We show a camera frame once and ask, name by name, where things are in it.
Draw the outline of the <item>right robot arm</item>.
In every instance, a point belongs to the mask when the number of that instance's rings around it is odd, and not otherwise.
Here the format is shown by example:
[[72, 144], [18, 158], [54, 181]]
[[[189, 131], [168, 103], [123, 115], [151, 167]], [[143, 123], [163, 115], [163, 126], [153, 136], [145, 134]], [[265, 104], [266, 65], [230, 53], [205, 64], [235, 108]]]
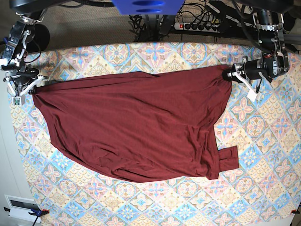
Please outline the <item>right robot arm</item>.
[[34, 19], [30, 15], [20, 15], [9, 37], [4, 41], [5, 47], [0, 55], [0, 69], [6, 73], [5, 81], [15, 97], [21, 97], [26, 93], [32, 94], [34, 87], [44, 80], [39, 70], [28, 67], [31, 62], [24, 60], [27, 44], [36, 43], [35, 24], [41, 21], [41, 16]]

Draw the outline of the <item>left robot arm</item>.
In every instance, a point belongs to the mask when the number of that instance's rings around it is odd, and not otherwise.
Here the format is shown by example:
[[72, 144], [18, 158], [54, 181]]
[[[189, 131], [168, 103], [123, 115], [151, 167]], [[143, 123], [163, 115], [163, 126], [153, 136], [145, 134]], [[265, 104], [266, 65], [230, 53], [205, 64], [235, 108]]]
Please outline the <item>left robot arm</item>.
[[[245, 13], [245, 6], [240, 12], [242, 30], [251, 43], [261, 51], [261, 58], [257, 60], [245, 60], [235, 63], [222, 73], [226, 81], [240, 83], [237, 78], [240, 75], [247, 81], [266, 79], [272, 82], [276, 77], [289, 71], [288, 54], [285, 49], [282, 14], [265, 9], [253, 8], [250, 14]], [[247, 30], [246, 20], [253, 18], [258, 31], [257, 40], [254, 40]]]

